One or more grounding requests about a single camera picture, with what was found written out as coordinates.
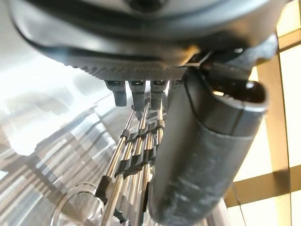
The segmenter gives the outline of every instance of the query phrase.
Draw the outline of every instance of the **black plastic bracket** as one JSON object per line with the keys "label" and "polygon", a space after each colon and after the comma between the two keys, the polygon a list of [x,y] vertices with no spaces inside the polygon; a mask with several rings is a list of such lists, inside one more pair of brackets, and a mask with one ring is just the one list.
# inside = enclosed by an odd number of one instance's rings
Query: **black plastic bracket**
{"label": "black plastic bracket", "polygon": [[131,133],[128,137],[128,140],[126,141],[126,144],[128,142],[135,142],[138,137],[146,137],[147,133],[156,134],[158,128],[165,128],[165,122],[163,120],[157,120],[154,123],[149,124],[144,129],[138,130],[136,133]]}
{"label": "black plastic bracket", "polygon": [[144,109],[144,92],[145,81],[129,81],[130,89],[132,91],[134,111],[143,111]]}
{"label": "black plastic bracket", "polygon": [[153,166],[155,164],[157,149],[158,145],[154,146],[152,149],[145,149],[141,154],[133,155],[128,160],[120,161],[115,177],[123,174],[124,178],[126,178],[129,175],[137,174],[142,170],[142,166],[145,164]]}
{"label": "black plastic bracket", "polygon": [[105,81],[105,84],[109,90],[114,94],[115,105],[118,107],[124,107],[127,105],[127,93],[125,81]]}
{"label": "black plastic bracket", "polygon": [[152,110],[159,110],[161,106],[163,92],[167,87],[167,81],[150,82],[150,107]]}

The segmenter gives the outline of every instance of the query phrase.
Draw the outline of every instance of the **black rubber grip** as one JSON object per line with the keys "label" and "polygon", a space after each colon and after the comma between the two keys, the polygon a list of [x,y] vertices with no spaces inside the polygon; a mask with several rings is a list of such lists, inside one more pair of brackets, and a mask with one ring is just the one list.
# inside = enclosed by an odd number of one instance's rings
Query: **black rubber grip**
{"label": "black rubber grip", "polygon": [[229,87],[223,89],[224,96],[216,96],[218,87],[197,70],[187,70],[169,111],[149,187],[150,214],[156,222],[193,225],[226,192],[267,109],[264,88],[247,83],[233,84],[241,96]]}

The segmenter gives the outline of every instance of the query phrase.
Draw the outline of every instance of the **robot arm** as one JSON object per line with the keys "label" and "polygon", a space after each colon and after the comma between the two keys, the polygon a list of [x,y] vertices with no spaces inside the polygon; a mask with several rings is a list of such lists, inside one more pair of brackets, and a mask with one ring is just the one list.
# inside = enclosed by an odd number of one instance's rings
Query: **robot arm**
{"label": "robot arm", "polygon": [[275,54],[273,32],[285,3],[10,0],[9,5],[30,45],[105,80],[118,106],[127,105],[128,81],[134,110],[143,111],[145,81],[151,81],[151,107],[157,110],[170,81],[171,107],[149,209],[158,223],[191,225],[226,192],[267,110],[264,87],[248,77],[260,60]]}

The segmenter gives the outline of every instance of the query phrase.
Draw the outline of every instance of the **metal rod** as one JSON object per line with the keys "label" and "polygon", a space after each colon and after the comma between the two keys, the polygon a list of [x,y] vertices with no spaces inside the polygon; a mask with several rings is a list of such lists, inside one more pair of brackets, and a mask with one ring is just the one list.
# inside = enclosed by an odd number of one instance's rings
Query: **metal rod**
{"label": "metal rod", "polygon": [[[145,142],[145,149],[151,149],[152,148],[152,133],[146,134],[146,142]],[[144,206],[144,199],[145,199],[145,193],[148,183],[148,177],[149,177],[149,171],[150,171],[150,165],[145,164],[142,166],[142,171],[140,171],[139,178],[138,178],[138,184],[140,186],[141,192],[137,196],[137,215],[134,222],[134,226],[140,226],[141,220],[143,218],[143,206]]]}
{"label": "metal rod", "polygon": [[[162,112],[162,103],[160,105],[160,109],[158,110],[158,120],[163,119],[163,112]],[[159,128],[157,130],[157,144],[161,143],[163,137],[163,129]],[[152,133],[148,133],[146,135],[146,142],[145,142],[145,150],[150,150],[153,146],[153,136]],[[143,218],[143,208],[144,208],[144,200],[146,196],[146,189],[147,184],[149,182],[149,173],[150,173],[151,166],[149,164],[145,164],[142,167],[142,171],[139,178],[139,184],[141,187],[141,193],[138,197],[138,203],[137,203],[137,217],[135,219],[134,226],[140,226],[141,220]]]}
{"label": "metal rod", "polygon": [[[147,103],[145,108],[144,108],[143,115],[142,115],[142,118],[139,122],[137,131],[139,129],[144,129],[145,128],[146,117],[147,117],[149,107],[150,107],[150,103]],[[143,142],[142,138],[138,137],[137,141],[136,141],[136,144],[135,144],[135,148],[134,148],[134,154],[135,155],[138,155],[138,154],[141,153],[142,142]],[[130,176],[131,187],[130,187],[130,191],[129,191],[128,201],[134,207],[136,206],[135,197],[139,192],[139,183],[137,183],[137,180],[139,178],[140,178],[140,172],[138,174]]]}
{"label": "metal rod", "polygon": [[[160,108],[158,110],[158,120],[163,120],[162,102],[161,102]],[[157,130],[157,145],[161,144],[162,137],[163,137],[163,129],[158,128],[158,130]]]}
{"label": "metal rod", "polygon": [[[148,106],[149,106],[149,104],[147,105],[147,109],[144,109],[143,117],[141,119],[141,121],[144,121],[144,124],[139,123],[138,129],[143,129],[143,127],[145,126],[145,119],[146,119],[146,114],[148,112]],[[126,148],[125,148],[124,153],[123,153],[122,160],[127,160],[127,159],[130,158],[132,148],[133,148],[133,143],[129,142],[127,144]],[[111,195],[108,199],[107,204],[105,205],[104,213],[103,213],[103,216],[102,216],[102,221],[100,223],[100,226],[109,226],[110,225],[111,217],[114,214],[114,211],[115,211],[115,208],[116,208],[116,203],[118,201],[118,197],[119,197],[119,193],[121,191],[122,185],[123,185],[123,174],[120,174],[116,177],[116,179],[114,181],[112,193],[111,193]]]}
{"label": "metal rod", "polygon": [[[127,124],[126,124],[126,127],[125,129],[129,129],[131,123],[132,123],[132,120],[133,120],[133,117],[134,117],[134,111],[132,111],[128,121],[127,121]],[[116,166],[117,166],[117,163],[118,163],[118,159],[120,157],[120,153],[121,153],[121,150],[122,150],[122,147],[124,145],[126,141],[126,138],[125,137],[121,137],[118,144],[117,144],[117,147],[114,151],[114,154],[113,154],[113,157],[110,161],[110,164],[109,164],[109,167],[108,167],[108,170],[106,172],[106,175],[113,178],[113,174],[115,172],[115,169],[116,169]]]}

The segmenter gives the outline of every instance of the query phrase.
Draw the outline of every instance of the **black tube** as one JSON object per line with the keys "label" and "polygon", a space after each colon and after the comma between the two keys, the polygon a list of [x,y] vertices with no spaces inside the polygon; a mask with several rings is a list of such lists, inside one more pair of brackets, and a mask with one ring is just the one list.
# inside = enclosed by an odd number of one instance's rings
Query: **black tube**
{"label": "black tube", "polygon": [[189,68],[157,152],[149,187],[151,217],[175,226],[203,219],[237,174],[266,110],[265,89],[259,83],[208,82]]}

